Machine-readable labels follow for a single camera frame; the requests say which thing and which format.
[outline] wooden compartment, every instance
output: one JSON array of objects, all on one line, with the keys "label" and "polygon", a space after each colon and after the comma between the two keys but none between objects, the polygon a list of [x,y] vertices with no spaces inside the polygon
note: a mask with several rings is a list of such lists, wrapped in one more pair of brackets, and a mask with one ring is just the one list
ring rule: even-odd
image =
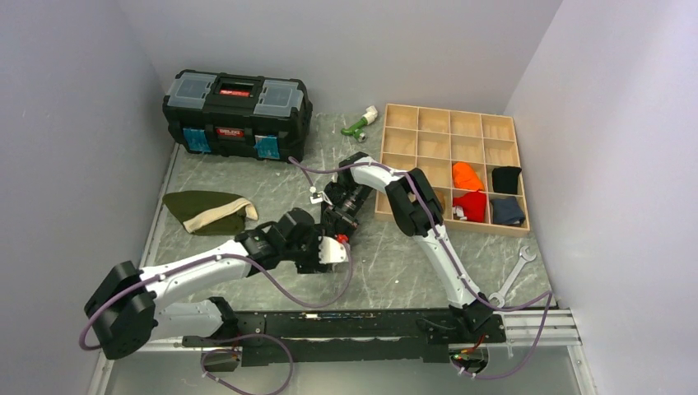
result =
[{"label": "wooden compartment", "polygon": [[451,188],[451,162],[434,158],[416,158],[416,167],[426,175],[432,187]]},{"label": "wooden compartment", "polygon": [[383,152],[402,155],[416,154],[416,131],[386,128],[383,135]]},{"label": "wooden compartment", "polygon": [[485,163],[488,165],[519,166],[519,151],[515,142],[484,139]]},{"label": "wooden compartment", "polygon": [[[385,110],[381,162],[395,169],[424,171],[431,187],[447,197],[444,223],[447,228],[472,232],[523,237],[530,231],[523,177],[519,175],[519,194],[493,193],[492,170],[501,166],[521,166],[514,121],[490,114],[427,109],[410,105],[388,105]],[[487,205],[485,222],[454,219],[453,198],[473,192],[455,188],[452,166],[468,163],[482,181]],[[491,198],[516,196],[526,215],[521,226],[494,225]],[[388,198],[378,193],[375,217],[394,221]]]},{"label": "wooden compartment", "polygon": [[482,139],[480,137],[451,136],[451,159],[485,163]]},{"label": "wooden compartment", "polygon": [[399,155],[384,153],[381,163],[398,170],[412,170],[415,168],[415,157],[410,155]]},{"label": "wooden compartment", "polygon": [[482,137],[480,114],[451,111],[451,134]]},{"label": "wooden compartment", "polygon": [[[494,170],[494,169],[496,169],[496,168],[498,168],[498,167],[502,167],[502,166],[496,166],[496,165],[487,165],[487,166],[486,166],[486,170],[487,170],[487,191],[488,191],[488,192],[491,192],[491,193],[494,193],[494,194],[502,195],[502,196],[512,196],[512,195],[505,194],[505,193],[497,193],[497,192],[495,192],[495,189],[492,187],[492,170]],[[519,192],[516,193],[516,194],[517,194],[518,196],[523,196],[523,195],[524,195],[524,177],[523,177],[521,174],[519,174]]]},{"label": "wooden compartment", "polygon": [[419,108],[419,130],[425,132],[448,133],[449,112],[442,109]]},{"label": "wooden compartment", "polygon": [[[451,180],[452,180],[451,185],[453,185],[454,188],[456,188],[456,186],[453,183],[453,176],[454,176],[453,171],[454,171],[454,165],[458,162],[465,162],[465,160],[451,160]],[[470,167],[472,167],[472,169],[475,170],[475,174],[477,174],[477,177],[480,179],[480,181],[482,181],[482,185],[485,187],[485,191],[483,191],[483,192],[489,191],[489,189],[487,187],[487,171],[486,171],[485,165],[483,165],[482,163],[473,163],[473,162],[465,162],[465,163],[470,165]]]},{"label": "wooden compartment", "polygon": [[385,109],[385,126],[416,130],[419,109],[408,105],[388,105]]},{"label": "wooden compartment", "polygon": [[509,117],[482,115],[482,134],[485,138],[514,140],[514,120]]},{"label": "wooden compartment", "polygon": [[418,132],[416,135],[418,156],[448,159],[451,149],[449,135],[443,133]]}]

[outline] silver wrench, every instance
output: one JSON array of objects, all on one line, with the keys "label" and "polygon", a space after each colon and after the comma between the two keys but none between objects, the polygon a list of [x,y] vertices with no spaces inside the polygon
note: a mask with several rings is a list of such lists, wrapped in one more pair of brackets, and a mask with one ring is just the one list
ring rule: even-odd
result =
[{"label": "silver wrench", "polygon": [[514,284],[514,280],[516,280],[516,277],[518,277],[519,273],[521,273],[521,269],[524,268],[524,265],[526,265],[526,263],[535,261],[536,257],[536,254],[531,255],[528,252],[527,245],[519,249],[519,261],[516,263],[516,266],[514,266],[514,269],[511,271],[511,273],[509,273],[509,276],[506,277],[506,281],[504,281],[504,285],[500,288],[500,290],[498,290],[497,292],[492,292],[492,295],[490,295],[491,304],[496,304],[497,307],[504,306],[506,293],[509,292],[509,288],[511,288],[512,284]]}]

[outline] toolbox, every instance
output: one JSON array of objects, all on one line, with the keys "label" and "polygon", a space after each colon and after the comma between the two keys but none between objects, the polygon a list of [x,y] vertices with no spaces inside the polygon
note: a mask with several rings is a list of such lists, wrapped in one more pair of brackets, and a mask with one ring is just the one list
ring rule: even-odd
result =
[{"label": "toolbox", "polygon": [[183,70],[163,99],[188,152],[303,160],[313,104],[300,80]]}]

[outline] wall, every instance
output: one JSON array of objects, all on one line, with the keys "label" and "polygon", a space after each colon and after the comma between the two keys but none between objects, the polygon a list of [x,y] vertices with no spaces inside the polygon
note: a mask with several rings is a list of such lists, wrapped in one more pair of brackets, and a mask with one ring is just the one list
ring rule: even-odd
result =
[{"label": "wall", "polygon": [[115,2],[0,9],[0,393],[84,393],[82,306],[140,258],[171,152],[162,90]]},{"label": "wall", "polygon": [[696,393],[698,4],[565,0],[506,110],[602,394]]},{"label": "wall", "polygon": [[561,0],[120,0],[167,89],[184,68],[300,78],[316,111],[501,113]]}]

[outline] gray marble tabletop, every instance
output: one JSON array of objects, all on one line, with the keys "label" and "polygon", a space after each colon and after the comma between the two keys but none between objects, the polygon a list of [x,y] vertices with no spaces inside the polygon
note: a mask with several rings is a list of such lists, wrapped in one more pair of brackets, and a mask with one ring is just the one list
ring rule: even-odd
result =
[{"label": "gray marble tabletop", "polygon": [[[368,140],[358,143],[339,131],[359,119],[360,114],[316,114],[305,146],[303,164],[315,169],[333,169],[349,155],[363,151],[379,159],[381,128],[379,118],[367,127]],[[329,175],[315,176],[322,188]],[[277,221],[293,207],[301,207],[319,219],[319,206],[309,202],[309,185],[294,166],[271,160],[193,155],[179,149],[168,192],[210,190],[236,193],[257,207],[259,221],[247,227]],[[194,236],[163,207],[163,229],[152,264],[162,265],[213,249],[229,236]],[[365,203],[360,229],[351,239],[356,263],[347,293],[326,309],[407,309],[447,307],[443,287],[420,248],[403,235],[392,222],[374,219],[375,193]],[[485,295],[499,290],[518,260],[519,248],[530,246],[538,259],[524,267],[507,295],[507,305],[521,304],[550,290],[543,261],[533,232],[524,238],[486,235],[450,230],[449,237],[463,265]],[[342,284],[345,272],[299,275],[295,266],[283,262],[271,271],[293,295],[309,302],[331,299]],[[198,302],[210,296],[225,297],[236,310],[302,310],[283,296],[261,275],[224,282],[200,290],[187,301]]]}]

